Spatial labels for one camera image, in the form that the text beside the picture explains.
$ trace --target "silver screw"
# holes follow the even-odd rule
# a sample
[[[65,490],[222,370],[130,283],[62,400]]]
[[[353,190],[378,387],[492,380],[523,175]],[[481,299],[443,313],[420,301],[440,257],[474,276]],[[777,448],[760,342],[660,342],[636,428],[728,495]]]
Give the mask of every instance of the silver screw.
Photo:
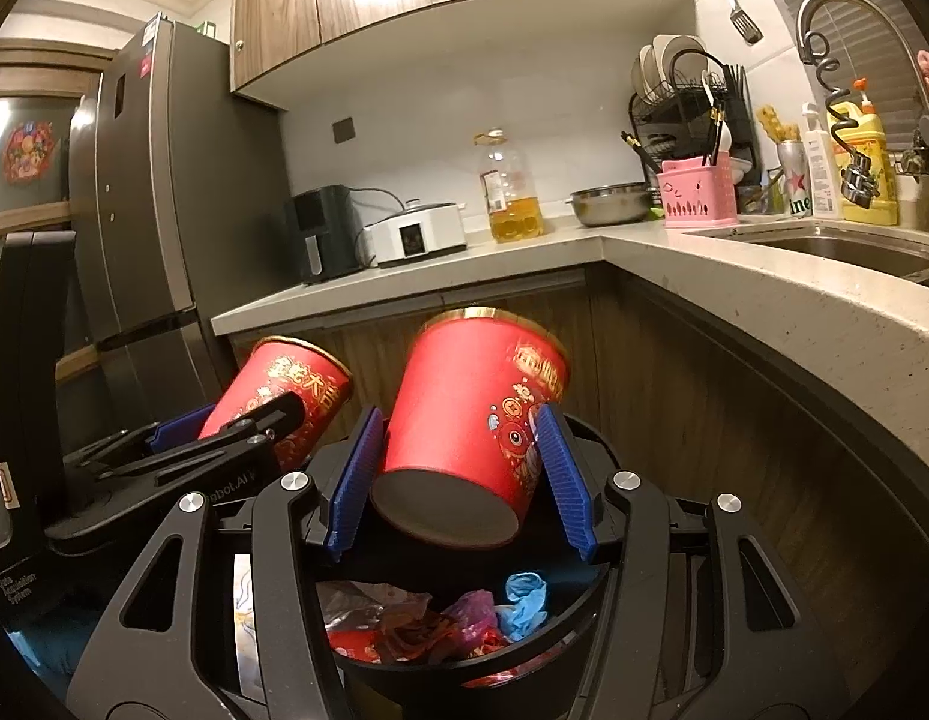
[[[618,471],[612,477],[612,482],[615,482],[618,490],[637,490],[641,485],[641,477],[634,471]]]
[[[183,512],[197,512],[204,506],[204,496],[202,493],[188,493],[180,501],[178,501],[178,509],[181,509]]]
[[[721,493],[721,495],[718,496],[718,508],[721,509],[722,512],[728,512],[729,514],[740,512],[741,498],[731,493]]]
[[[291,493],[295,490],[304,490],[309,484],[311,484],[311,480],[308,478],[308,474],[300,471],[292,471],[281,477],[281,487]]]

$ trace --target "blue ribbed pad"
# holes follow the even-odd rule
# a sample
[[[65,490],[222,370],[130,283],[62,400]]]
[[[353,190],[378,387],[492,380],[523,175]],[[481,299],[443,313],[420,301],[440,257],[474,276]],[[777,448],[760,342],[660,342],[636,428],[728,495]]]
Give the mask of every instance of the blue ribbed pad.
[[[158,425],[154,435],[146,442],[149,449],[155,455],[160,455],[162,452],[167,452],[176,446],[194,442],[194,440],[197,440],[197,434],[202,432],[204,422],[213,410],[215,410],[215,404],[211,403]]]
[[[362,512],[365,511],[367,493],[381,463],[384,442],[385,418],[380,409],[374,409],[347,460],[338,490],[335,490],[331,501],[328,536],[324,545],[335,560],[354,543]]]
[[[587,562],[594,557],[598,548],[598,541],[591,528],[594,521],[591,495],[588,495],[588,488],[581,474],[578,474],[571,450],[564,442],[562,429],[548,405],[538,409],[535,415],[535,440],[555,503],[558,504],[558,513],[562,516],[564,535],[568,543],[578,550],[582,560]]]

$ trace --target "gray refrigerator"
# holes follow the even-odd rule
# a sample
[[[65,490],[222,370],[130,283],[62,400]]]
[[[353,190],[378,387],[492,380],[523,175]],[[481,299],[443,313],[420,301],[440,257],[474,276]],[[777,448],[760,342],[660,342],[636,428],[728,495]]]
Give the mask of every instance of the gray refrigerator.
[[[215,401],[210,319],[296,283],[277,111],[229,92],[228,46],[156,17],[73,119],[77,275],[122,427]]]

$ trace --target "yellow detergent bottle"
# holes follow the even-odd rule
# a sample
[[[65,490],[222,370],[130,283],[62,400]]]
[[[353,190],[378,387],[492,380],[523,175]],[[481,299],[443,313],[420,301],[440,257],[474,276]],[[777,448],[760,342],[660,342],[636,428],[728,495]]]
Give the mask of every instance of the yellow detergent bottle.
[[[855,89],[861,92],[861,107],[854,103],[835,103],[832,107],[845,116],[850,116],[858,122],[854,129],[840,129],[838,135],[849,146],[854,146],[861,153],[871,157],[871,178],[877,188],[877,196],[871,201],[871,208],[862,208],[859,205],[841,200],[841,215],[848,221],[864,221],[868,224],[882,224],[891,227],[898,224],[898,196],[895,194],[895,171],[891,167],[888,157],[888,140],[885,137],[884,127],[881,125],[879,115],[874,112],[865,90],[868,79],[857,79]],[[834,119],[828,115],[828,128],[831,129]],[[852,156],[844,148],[833,143],[834,161],[841,173],[852,162]]]

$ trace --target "red door decoration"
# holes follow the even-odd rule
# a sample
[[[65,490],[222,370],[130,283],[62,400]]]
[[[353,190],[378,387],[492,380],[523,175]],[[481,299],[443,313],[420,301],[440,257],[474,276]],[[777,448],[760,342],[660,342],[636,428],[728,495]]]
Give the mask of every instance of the red door decoration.
[[[15,127],[5,146],[5,180],[26,184],[48,170],[55,150],[50,122],[26,122]]]

